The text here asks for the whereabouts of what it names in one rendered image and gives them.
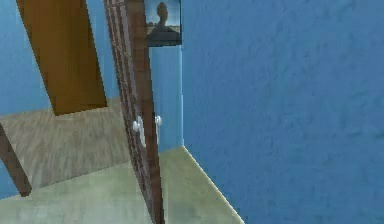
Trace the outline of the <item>brown panelled room door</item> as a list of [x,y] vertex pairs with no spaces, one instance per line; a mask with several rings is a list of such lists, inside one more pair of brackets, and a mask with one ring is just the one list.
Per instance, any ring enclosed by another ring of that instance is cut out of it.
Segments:
[[[144,0],[103,0],[130,161],[152,224],[166,224]],[[141,116],[146,146],[133,130]]]

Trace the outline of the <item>framed picture of a figure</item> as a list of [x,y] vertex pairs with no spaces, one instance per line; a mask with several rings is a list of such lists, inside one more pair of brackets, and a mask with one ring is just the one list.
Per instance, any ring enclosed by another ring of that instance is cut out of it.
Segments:
[[182,44],[181,0],[144,0],[149,47]]

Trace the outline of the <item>orange-brown wooden door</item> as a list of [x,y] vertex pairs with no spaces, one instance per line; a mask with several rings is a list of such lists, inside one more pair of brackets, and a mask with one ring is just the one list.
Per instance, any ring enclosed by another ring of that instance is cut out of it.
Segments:
[[107,105],[86,0],[16,0],[55,115]]

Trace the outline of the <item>brown wooden door frame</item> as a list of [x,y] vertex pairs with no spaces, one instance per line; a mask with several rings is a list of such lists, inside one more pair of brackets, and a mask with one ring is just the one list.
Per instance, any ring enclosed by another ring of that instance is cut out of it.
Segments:
[[15,187],[21,197],[27,197],[32,191],[28,177],[7,138],[3,126],[0,124],[0,159],[5,165]]

